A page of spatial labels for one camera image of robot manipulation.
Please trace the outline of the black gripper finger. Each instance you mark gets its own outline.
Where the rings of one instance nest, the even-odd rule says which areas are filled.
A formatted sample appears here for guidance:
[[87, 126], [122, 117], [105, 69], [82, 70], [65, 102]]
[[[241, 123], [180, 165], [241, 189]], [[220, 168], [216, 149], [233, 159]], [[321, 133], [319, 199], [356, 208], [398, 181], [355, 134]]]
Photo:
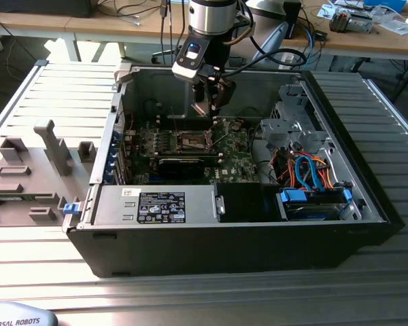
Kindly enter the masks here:
[[229, 104], [236, 90], [234, 81], [220, 78], [207, 82], [207, 99], [211, 112], [219, 112], [220, 108]]
[[194, 93], [194, 101], [196, 103], [201, 103], [205, 100], [205, 83], [203, 81], [198, 81], [192, 85], [192, 90]]

